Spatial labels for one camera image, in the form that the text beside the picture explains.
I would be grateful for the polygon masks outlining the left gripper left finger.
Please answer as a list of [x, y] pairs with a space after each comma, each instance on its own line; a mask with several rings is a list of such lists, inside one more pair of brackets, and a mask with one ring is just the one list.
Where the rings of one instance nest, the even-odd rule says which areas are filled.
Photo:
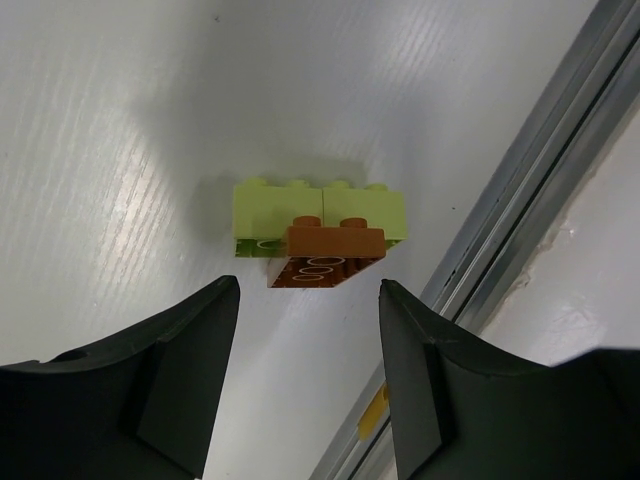
[[115, 334], [1, 369], [5, 479], [199, 479], [237, 325], [225, 275]]

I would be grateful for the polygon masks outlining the green lego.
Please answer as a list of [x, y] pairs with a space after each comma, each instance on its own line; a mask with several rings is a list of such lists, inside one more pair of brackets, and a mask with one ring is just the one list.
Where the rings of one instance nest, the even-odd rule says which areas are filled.
[[285, 230], [295, 218], [315, 216], [327, 227], [358, 217], [384, 231], [389, 248], [408, 238], [404, 196], [384, 184], [355, 188], [344, 180], [313, 187], [304, 179], [274, 185], [250, 178], [233, 189], [232, 235], [239, 258], [277, 255]]

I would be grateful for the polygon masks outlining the orange lego brick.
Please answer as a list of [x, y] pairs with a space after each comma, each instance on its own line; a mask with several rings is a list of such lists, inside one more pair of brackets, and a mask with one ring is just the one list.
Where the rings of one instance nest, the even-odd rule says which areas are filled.
[[384, 230], [351, 217], [324, 226], [315, 216], [299, 216], [285, 230], [278, 255], [267, 268], [274, 289], [333, 288], [386, 256]]

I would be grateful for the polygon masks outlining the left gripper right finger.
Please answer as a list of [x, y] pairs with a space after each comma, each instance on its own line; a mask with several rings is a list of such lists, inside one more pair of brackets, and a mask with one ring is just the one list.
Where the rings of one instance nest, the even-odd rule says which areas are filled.
[[635, 479], [639, 354], [545, 366], [499, 349], [386, 280], [379, 324], [402, 479]]

